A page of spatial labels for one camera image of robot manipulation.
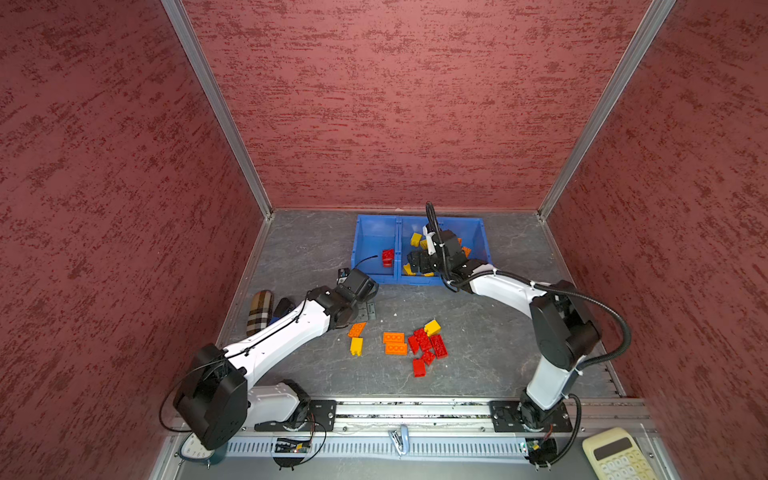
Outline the orange lego slanted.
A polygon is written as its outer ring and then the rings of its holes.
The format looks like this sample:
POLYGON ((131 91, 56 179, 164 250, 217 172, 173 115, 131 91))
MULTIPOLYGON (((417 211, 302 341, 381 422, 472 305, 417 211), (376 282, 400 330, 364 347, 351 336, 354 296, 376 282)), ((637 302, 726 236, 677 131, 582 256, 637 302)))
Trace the orange lego slanted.
POLYGON ((356 323, 351 326, 350 330, 348 331, 348 336, 350 338, 358 338, 361 336, 364 328, 366 326, 365 322, 356 323))

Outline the yellow lego small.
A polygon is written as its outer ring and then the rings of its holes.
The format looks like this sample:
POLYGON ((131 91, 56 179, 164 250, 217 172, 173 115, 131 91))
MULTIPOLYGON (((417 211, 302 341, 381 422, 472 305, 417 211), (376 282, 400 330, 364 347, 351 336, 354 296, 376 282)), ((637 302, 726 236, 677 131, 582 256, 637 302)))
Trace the yellow lego small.
POLYGON ((350 342, 350 354, 353 356, 361 356, 363 350, 364 340, 360 337, 354 337, 350 342))

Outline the red lego single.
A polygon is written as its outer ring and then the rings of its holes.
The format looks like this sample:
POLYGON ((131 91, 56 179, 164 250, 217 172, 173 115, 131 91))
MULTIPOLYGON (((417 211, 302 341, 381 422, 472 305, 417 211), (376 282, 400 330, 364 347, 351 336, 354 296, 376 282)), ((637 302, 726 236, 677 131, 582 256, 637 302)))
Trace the red lego single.
POLYGON ((395 259, 395 250, 387 249, 381 252, 381 262, 384 268, 392 268, 395 259))

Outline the orange lego stack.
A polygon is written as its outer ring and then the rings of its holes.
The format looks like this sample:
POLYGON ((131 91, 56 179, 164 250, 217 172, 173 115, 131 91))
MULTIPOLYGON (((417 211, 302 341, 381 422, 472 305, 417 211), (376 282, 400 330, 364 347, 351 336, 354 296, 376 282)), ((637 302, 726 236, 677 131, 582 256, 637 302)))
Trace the orange lego stack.
POLYGON ((384 332, 382 342, 385 345, 386 355, 406 356, 408 354, 409 346, 404 333, 384 332))

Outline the blue three-compartment bin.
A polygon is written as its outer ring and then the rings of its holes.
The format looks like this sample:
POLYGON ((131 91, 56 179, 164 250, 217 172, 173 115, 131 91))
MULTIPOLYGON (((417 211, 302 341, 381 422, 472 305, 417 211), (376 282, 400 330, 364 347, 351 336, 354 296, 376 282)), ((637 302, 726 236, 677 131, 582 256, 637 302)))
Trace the blue three-compartment bin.
MULTIPOLYGON (((442 230, 451 230, 470 250, 469 257, 492 262, 485 224, 480 218, 444 217, 438 219, 442 230)), ((414 234, 427 225, 425 216, 366 215, 357 217, 350 267, 369 275, 380 285, 443 287, 440 278, 420 273, 408 275, 408 255, 422 251, 411 244, 414 234)))

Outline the red lego cluster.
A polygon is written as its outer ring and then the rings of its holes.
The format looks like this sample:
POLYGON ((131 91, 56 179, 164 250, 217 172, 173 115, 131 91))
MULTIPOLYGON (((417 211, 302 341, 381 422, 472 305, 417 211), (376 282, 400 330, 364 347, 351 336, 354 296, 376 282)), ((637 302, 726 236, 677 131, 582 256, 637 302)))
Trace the red lego cluster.
POLYGON ((416 330, 407 337, 406 343, 410 351, 426 365, 449 356, 440 334, 429 336, 423 329, 416 330))

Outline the red lego bottom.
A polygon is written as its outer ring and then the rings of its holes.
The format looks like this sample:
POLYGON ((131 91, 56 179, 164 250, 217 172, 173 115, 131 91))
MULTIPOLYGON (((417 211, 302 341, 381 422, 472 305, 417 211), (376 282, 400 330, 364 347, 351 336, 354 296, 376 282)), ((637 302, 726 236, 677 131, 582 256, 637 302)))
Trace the red lego bottom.
POLYGON ((413 375, 415 378, 421 378, 426 375, 426 364, 421 358, 412 360, 413 375))

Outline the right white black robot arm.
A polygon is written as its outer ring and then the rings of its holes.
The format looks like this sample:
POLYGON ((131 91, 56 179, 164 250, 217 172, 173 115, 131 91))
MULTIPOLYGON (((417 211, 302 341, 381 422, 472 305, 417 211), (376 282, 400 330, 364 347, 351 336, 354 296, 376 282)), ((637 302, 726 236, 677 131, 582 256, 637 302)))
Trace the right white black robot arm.
POLYGON ((449 290, 493 299, 531 320, 540 360, 519 404, 520 421, 529 430, 544 428, 586 368, 613 360, 629 349, 632 333, 626 320, 571 283, 540 283, 471 259, 458 237, 433 221, 422 228, 422 234, 431 271, 449 290), (589 303, 606 311, 622 334, 618 347, 596 357, 590 354, 601 342, 602 330, 587 307, 589 303))

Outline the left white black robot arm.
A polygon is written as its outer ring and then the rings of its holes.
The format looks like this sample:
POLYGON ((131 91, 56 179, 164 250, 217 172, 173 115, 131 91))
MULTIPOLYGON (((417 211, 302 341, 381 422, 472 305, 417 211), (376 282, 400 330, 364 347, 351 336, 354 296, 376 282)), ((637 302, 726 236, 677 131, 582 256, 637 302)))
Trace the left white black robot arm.
POLYGON ((310 426, 310 397, 295 382, 260 386, 275 365, 307 342, 343 329, 379 285, 355 268, 331 288, 307 292, 292 311, 260 332, 223 349, 198 350, 179 382, 173 407, 192 437, 207 450, 225 446, 244 426, 275 423, 301 431, 310 426))

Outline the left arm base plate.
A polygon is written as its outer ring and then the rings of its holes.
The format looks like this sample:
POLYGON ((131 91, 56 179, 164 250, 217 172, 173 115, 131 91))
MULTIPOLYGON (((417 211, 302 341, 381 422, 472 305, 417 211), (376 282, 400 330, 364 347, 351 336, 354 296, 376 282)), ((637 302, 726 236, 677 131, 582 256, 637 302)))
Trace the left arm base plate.
POLYGON ((336 400, 310 400, 300 404, 300 410, 284 422, 255 424, 255 432, 332 432, 334 430, 338 402, 336 400))

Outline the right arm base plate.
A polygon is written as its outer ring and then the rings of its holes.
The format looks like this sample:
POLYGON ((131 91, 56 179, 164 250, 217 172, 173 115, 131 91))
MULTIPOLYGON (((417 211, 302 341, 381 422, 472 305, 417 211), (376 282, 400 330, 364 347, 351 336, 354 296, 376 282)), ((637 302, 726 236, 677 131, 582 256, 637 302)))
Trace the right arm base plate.
POLYGON ((493 400, 488 407, 496 433, 570 433, 573 430, 563 401, 549 410, 528 400, 493 400))

